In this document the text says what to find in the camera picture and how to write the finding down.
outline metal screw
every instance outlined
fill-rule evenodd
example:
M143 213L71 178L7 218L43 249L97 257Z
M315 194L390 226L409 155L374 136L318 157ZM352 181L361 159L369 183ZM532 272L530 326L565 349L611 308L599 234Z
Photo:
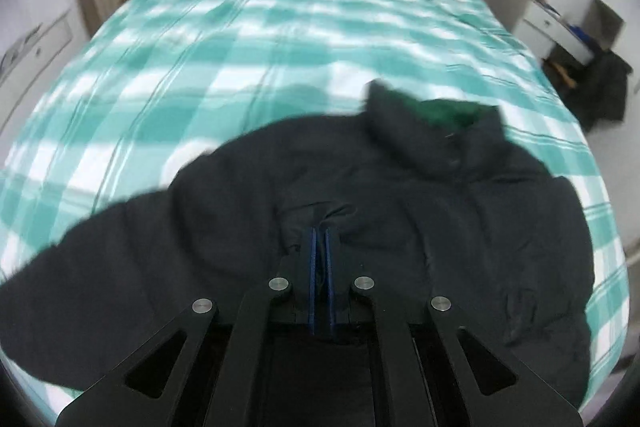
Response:
M433 306L439 312L445 312L449 308L451 308L451 301L446 297L438 296L431 299L431 306Z
M274 277L269 281L269 288L271 288L272 290L276 290L276 292L286 290L288 286L289 281L287 281L284 277Z
M194 301L193 305L191 306L191 309L196 313L208 313L212 308L213 302L211 302L209 299L198 299L197 301Z
M360 290L370 290L373 288L373 285L375 283L373 282L373 279L371 277L367 277L366 275L361 275L360 277L357 277L356 280L353 281L353 284L356 286L356 288L359 288Z

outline nightstand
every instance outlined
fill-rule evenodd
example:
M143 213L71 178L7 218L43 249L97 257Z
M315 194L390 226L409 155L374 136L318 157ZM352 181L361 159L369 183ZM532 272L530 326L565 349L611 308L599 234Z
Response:
M534 0L485 0L505 29L521 40L541 62L556 44L585 65L590 49L556 16Z

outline blue strip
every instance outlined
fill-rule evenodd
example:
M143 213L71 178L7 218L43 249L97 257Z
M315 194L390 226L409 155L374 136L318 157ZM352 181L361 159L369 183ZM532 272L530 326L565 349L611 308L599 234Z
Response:
M329 229L324 231L324 252L326 254L326 279L329 293L329 329L331 334L335 330L335 310L334 310L334 274L331 269L331 249L329 248Z
M316 332L316 229L311 231L311 256L309 257L309 330Z

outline triangular cutout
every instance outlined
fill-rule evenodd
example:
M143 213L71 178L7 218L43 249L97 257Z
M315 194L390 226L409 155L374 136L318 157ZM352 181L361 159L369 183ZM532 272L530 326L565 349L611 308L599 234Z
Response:
M162 346L129 371L125 378L127 387L140 391L149 398L160 398L186 340L187 334L184 331L177 331Z
M458 330L458 341L465 352L480 393L489 396L516 383L516 375L465 328Z

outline bed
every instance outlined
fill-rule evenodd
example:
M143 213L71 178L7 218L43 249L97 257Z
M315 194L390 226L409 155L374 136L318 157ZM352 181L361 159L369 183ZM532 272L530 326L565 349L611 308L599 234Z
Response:
M11 149L0 173L1 277L226 140L291 116L357 112L374 78L420 99L498 105L509 139L573 182L594 246L587 401L622 350L625 257L577 122L482 0L129 0ZM79 394L2 361L50 423Z

